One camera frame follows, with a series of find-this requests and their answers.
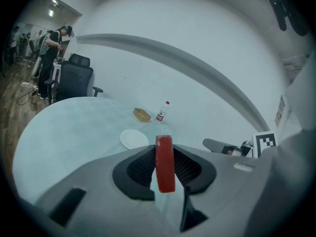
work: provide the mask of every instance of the backpack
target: backpack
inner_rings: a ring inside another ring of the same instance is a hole
[[[60,31],[55,31],[55,32],[58,32],[58,43],[59,43]],[[42,41],[42,45],[41,45],[40,50],[39,50],[39,55],[40,55],[40,56],[46,54],[47,51],[48,51],[50,48],[53,47],[53,46],[48,46],[48,45],[46,44],[46,40],[47,40],[49,37],[50,37],[50,33],[46,34],[46,35],[45,35],[45,38],[44,38],[43,41]]]

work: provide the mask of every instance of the wooden floor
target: wooden floor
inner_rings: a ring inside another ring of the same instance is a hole
[[[12,176],[12,163],[18,140],[31,119],[48,106],[48,100],[40,100],[40,97],[32,93],[18,99],[32,88],[20,86],[22,79],[37,85],[31,77],[32,68],[27,63],[20,62],[4,71],[5,77],[0,74],[0,159],[2,169],[7,175],[9,184],[15,190]]]

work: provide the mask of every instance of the black shirt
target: black shirt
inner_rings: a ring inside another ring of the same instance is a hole
[[[58,33],[53,32],[50,37],[49,37],[52,41],[54,42],[61,42],[61,33],[59,34],[59,39],[58,39]],[[47,58],[48,61],[53,62],[55,60],[55,58],[57,57],[58,54],[58,48],[56,46],[51,47],[49,50],[47,50],[45,56]]]

